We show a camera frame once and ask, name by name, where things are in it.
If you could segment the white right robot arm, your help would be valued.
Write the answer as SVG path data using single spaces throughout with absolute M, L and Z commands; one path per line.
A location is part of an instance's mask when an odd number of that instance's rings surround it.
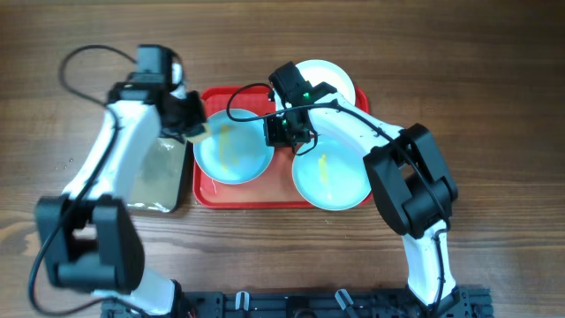
M 376 208 L 403 240 L 411 294 L 427 308 L 439 306 L 456 288 L 447 235 L 458 189 L 431 132 L 362 111 L 338 88 L 350 85 L 350 77 L 328 61 L 288 62 L 268 81 L 276 105 L 266 120 L 268 145 L 290 147 L 312 132 L 360 155 Z

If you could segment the green yellow sponge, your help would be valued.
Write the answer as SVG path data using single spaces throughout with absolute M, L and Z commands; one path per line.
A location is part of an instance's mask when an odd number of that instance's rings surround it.
M 185 139 L 192 144 L 197 144 L 208 138 L 210 134 L 209 124 L 203 123 L 194 126 L 189 132 L 187 132 L 185 134 Z

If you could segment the light blue plate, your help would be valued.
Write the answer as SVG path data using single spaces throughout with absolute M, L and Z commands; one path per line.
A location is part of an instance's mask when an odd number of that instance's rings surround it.
M 320 136 L 305 144 L 308 153 L 292 162 L 292 180 L 299 194 L 314 207 L 342 211 L 354 208 L 371 192 L 360 156 L 337 140 Z
M 275 149 L 266 145 L 262 121 L 234 121 L 221 110 L 207 123 L 211 133 L 193 146 L 193 154 L 208 177 L 222 184 L 240 185 L 267 169 Z

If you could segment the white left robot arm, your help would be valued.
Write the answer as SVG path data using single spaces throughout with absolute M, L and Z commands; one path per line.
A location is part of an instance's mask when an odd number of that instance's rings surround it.
M 142 44 L 133 72 L 101 101 L 99 135 L 75 178 L 57 197 L 35 206 L 41 248 L 30 270 L 27 297 L 49 315 L 35 293 L 45 269 L 57 288 L 91 293 L 97 304 L 143 317 L 192 317 L 180 284 L 145 265 L 142 242 L 126 205 L 147 152 L 159 139 L 199 143 L 209 135 L 203 102 L 186 89 L 180 56 Z

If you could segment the white plate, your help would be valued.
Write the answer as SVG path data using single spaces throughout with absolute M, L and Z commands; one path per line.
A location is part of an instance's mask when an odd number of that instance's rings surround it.
M 300 62 L 297 68 L 305 80 L 313 86 L 326 82 L 334 87 L 352 105 L 356 101 L 353 81 L 345 70 L 326 60 L 311 59 Z

